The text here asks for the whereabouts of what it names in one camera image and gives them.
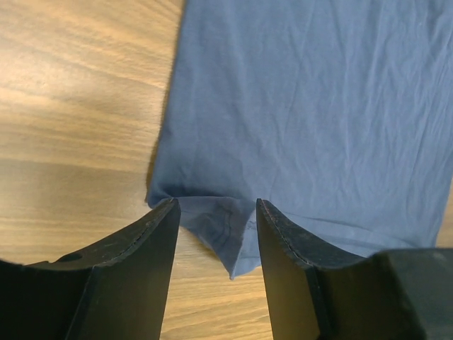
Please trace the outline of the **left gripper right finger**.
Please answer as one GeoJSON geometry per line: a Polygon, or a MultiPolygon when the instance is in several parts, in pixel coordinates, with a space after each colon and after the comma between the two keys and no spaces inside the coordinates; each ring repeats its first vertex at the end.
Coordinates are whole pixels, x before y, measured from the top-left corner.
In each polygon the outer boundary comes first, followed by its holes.
{"type": "Polygon", "coordinates": [[[361,257],[258,200],[261,265],[275,339],[451,339],[452,250],[361,257]]]}

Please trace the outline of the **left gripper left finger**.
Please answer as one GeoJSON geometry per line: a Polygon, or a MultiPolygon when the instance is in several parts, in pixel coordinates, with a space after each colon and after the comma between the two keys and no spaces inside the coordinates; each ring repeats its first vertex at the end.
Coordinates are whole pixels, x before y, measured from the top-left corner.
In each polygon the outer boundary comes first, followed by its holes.
{"type": "Polygon", "coordinates": [[[57,261],[2,261],[1,338],[158,339],[179,222],[165,200],[57,261]]]}

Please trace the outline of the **blue tank top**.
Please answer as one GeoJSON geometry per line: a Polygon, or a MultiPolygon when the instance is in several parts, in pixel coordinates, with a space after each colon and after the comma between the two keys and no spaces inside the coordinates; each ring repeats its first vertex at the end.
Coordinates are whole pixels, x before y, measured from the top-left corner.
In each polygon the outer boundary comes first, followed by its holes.
{"type": "Polygon", "coordinates": [[[369,256],[433,247],[451,180],[451,1],[185,3],[147,201],[231,277],[257,199],[369,256]]]}

